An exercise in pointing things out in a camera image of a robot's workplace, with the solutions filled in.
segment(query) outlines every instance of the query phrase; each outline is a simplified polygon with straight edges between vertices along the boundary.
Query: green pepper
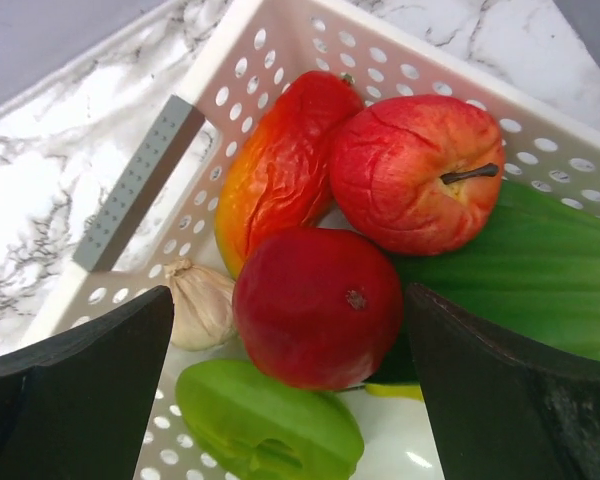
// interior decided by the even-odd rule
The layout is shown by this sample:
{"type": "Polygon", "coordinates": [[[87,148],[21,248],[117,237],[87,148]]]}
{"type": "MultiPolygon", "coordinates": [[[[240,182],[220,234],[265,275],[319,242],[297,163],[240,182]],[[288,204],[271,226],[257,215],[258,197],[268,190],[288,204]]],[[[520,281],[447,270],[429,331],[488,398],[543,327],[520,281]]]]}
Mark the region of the green pepper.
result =
{"type": "Polygon", "coordinates": [[[364,452],[355,418],[333,393],[288,387],[250,362],[188,367],[176,401],[200,448],[241,480],[347,480],[364,452]]]}

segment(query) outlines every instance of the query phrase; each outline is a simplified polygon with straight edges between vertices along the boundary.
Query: basket handle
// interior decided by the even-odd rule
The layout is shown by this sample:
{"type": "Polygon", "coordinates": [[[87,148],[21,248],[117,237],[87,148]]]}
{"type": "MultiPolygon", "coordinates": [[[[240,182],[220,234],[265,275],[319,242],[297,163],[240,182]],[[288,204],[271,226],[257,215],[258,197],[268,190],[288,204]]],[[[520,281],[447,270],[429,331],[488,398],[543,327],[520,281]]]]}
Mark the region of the basket handle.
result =
{"type": "Polygon", "coordinates": [[[113,269],[204,121],[197,108],[171,95],[78,244],[78,265],[88,272],[113,269]]]}

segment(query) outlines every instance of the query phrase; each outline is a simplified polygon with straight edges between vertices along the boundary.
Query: marble countertop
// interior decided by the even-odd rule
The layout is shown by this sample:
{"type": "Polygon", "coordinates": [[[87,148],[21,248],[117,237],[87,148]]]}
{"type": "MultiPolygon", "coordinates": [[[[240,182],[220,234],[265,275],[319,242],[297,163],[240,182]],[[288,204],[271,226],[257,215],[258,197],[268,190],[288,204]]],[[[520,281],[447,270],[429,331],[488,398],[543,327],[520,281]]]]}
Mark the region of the marble countertop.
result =
{"type": "MultiPolygon", "coordinates": [[[[0,109],[0,354],[228,3],[172,0],[0,109]]],[[[551,0],[354,3],[600,130],[600,70],[551,0]]]]}

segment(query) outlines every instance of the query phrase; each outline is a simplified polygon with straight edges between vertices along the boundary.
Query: garlic bulb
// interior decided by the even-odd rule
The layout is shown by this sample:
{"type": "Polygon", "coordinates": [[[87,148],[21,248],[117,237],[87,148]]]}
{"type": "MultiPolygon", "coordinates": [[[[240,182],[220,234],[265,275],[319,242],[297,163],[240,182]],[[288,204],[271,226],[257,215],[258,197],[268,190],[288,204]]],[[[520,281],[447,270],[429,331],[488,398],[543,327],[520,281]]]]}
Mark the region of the garlic bulb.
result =
{"type": "Polygon", "coordinates": [[[174,305],[171,343],[185,350],[206,350],[235,333],[231,297],[235,282],[181,257],[165,267],[174,305]]]}

